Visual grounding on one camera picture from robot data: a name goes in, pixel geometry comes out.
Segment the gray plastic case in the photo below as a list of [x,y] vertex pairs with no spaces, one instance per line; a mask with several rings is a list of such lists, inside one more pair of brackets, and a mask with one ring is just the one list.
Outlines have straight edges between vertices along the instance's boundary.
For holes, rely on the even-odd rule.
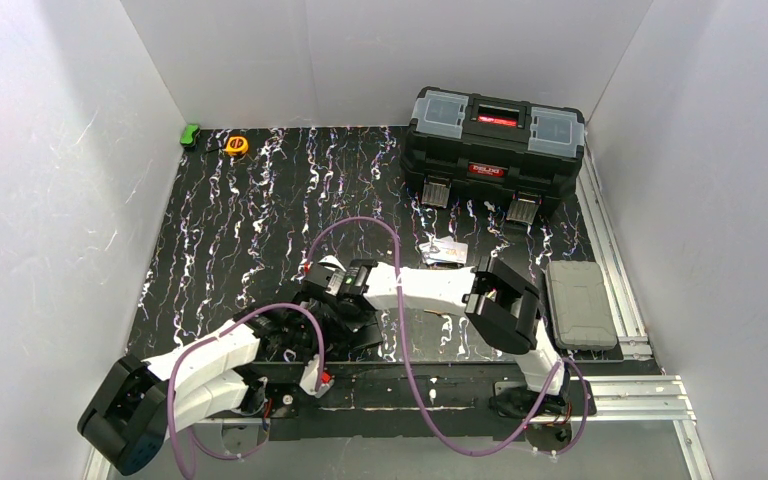
[[456,93],[428,91],[413,105],[416,131],[450,138],[461,138],[469,97]]
[[599,351],[617,345],[617,330],[597,263],[551,262],[546,285],[559,347]]
[[572,112],[534,107],[529,130],[532,152],[575,158],[578,147],[584,146],[584,124]]

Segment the paper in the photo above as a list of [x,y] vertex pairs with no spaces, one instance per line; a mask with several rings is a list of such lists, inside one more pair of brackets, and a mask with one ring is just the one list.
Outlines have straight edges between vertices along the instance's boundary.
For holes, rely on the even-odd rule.
[[419,245],[419,252],[426,265],[438,263],[466,264],[468,246],[456,242],[451,236],[435,238],[430,242]]

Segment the red label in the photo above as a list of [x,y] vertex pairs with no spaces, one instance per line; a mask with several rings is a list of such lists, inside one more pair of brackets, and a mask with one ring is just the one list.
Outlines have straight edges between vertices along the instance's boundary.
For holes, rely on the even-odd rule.
[[491,117],[490,115],[479,115],[479,122],[492,123],[495,125],[504,125],[506,127],[516,127],[516,120],[510,118]]
[[477,175],[487,175],[488,177],[504,177],[505,169],[501,167],[491,167],[480,163],[470,163],[469,172]]

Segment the toolbox lid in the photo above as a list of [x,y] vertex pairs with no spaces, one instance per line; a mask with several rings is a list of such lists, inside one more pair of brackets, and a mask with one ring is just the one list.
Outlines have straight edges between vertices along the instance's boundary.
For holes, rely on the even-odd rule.
[[413,106],[416,131],[450,138],[461,138],[469,97],[456,93],[426,91]]
[[573,112],[534,107],[531,109],[528,150],[561,157],[575,157],[584,146],[584,124]]

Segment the metal frame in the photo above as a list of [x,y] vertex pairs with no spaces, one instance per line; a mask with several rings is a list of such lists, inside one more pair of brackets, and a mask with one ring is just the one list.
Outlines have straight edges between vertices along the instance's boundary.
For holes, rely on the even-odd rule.
[[[616,239],[608,215],[603,208],[602,194],[589,150],[586,151],[576,184],[590,243],[596,262],[602,268],[614,325],[626,360],[653,358],[646,328],[641,320],[637,302],[616,248]],[[712,479],[699,435],[696,414],[679,376],[595,376],[588,377],[598,414],[588,421],[672,421],[677,440],[684,454],[692,480]],[[536,421],[551,421],[549,418]],[[581,420],[573,417],[574,422]],[[205,420],[205,423],[247,423],[247,419]],[[84,478],[107,480],[110,463],[97,451],[92,453]]]

